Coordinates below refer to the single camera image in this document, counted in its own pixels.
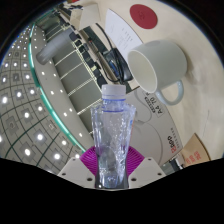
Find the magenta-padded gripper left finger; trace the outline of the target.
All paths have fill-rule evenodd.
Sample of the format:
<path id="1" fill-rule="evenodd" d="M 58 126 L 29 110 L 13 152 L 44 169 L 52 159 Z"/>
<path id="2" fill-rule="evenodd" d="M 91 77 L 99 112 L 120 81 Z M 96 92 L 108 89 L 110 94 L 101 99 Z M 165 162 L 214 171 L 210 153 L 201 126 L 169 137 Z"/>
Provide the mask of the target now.
<path id="1" fill-rule="evenodd" d="M 58 173 L 58 176 L 84 188 L 94 188 L 98 173 L 98 160 L 91 147 L 79 158 L 72 157 Z"/>

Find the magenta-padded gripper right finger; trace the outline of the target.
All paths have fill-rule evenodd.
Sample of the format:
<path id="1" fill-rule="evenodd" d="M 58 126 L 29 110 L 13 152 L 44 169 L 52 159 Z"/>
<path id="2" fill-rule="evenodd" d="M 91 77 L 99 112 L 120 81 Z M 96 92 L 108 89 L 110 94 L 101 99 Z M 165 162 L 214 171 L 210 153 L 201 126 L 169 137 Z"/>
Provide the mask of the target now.
<path id="1" fill-rule="evenodd" d="M 130 188 L 140 188 L 166 176 L 152 157 L 144 157 L 133 147 L 127 153 L 126 175 Z"/>

